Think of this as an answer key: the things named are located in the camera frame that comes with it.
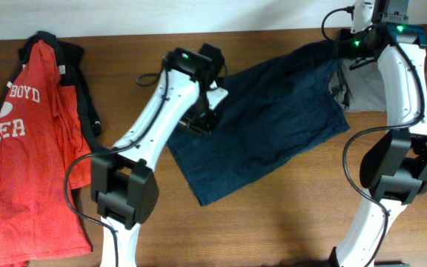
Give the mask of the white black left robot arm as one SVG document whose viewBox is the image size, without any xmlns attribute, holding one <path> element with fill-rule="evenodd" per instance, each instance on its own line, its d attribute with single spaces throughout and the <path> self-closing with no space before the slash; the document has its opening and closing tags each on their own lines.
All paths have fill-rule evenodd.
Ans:
<svg viewBox="0 0 427 267">
<path fill-rule="evenodd" d="M 90 196 L 104 225 L 102 266 L 136 264 L 140 227 L 159 198 L 154 171 L 162 149 L 177 128 L 212 133 L 216 106 L 228 95 L 217 83 L 225 69 L 225 57 L 211 44 L 169 52 L 138 119 L 108 154 L 92 158 Z"/>
</svg>

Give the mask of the dark teal shorts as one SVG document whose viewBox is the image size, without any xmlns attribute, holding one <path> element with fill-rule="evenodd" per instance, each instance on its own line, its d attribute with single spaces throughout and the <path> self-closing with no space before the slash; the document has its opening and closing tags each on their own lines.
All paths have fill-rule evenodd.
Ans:
<svg viewBox="0 0 427 267">
<path fill-rule="evenodd" d="M 256 182 L 349 129 L 328 90 L 340 61 L 331 42 L 306 44 L 229 76 L 209 135 L 177 128 L 167 146 L 201 206 Z"/>
</svg>

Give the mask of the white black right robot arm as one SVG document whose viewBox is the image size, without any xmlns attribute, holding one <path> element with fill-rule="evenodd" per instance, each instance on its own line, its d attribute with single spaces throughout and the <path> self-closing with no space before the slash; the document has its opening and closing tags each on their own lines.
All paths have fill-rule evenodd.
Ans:
<svg viewBox="0 0 427 267">
<path fill-rule="evenodd" d="M 409 24 L 407 1 L 359 0 L 344 10 L 352 26 L 333 40 L 336 53 L 377 63 L 387 124 L 360 163 L 360 183 L 351 183 L 362 200 L 328 265 L 375 266 L 393 222 L 427 192 L 427 40 L 423 27 Z"/>
</svg>

